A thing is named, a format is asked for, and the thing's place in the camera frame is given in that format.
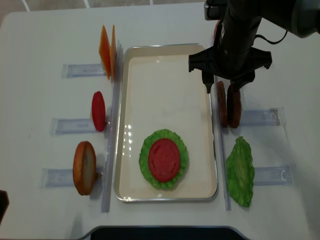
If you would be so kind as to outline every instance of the white table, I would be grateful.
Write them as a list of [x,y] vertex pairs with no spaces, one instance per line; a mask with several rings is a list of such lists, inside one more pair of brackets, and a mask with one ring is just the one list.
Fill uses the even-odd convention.
[[[60,77],[63,63],[100,61],[102,24],[108,32],[115,24],[125,50],[187,43],[208,47],[215,27],[204,19],[203,3],[10,14],[0,29],[0,189],[10,200],[0,239],[78,239],[99,226],[118,225],[230,226],[257,240],[320,236],[318,35],[288,34],[275,46],[257,39],[255,47],[272,52],[273,65],[257,70],[254,83],[243,88],[244,100],[284,107],[298,172],[290,195],[288,188],[255,187],[249,210],[233,201],[232,211],[226,211],[219,158],[218,192],[209,202],[123,203],[112,193],[110,212],[101,213],[101,195],[90,199],[73,187],[40,188],[42,168],[71,168],[80,141],[90,141],[102,162],[105,157],[103,134],[49,135],[52,118],[88,118],[98,89],[111,105],[105,77]],[[284,34],[266,20],[258,32],[273,41]],[[266,198],[268,204],[259,204]]]

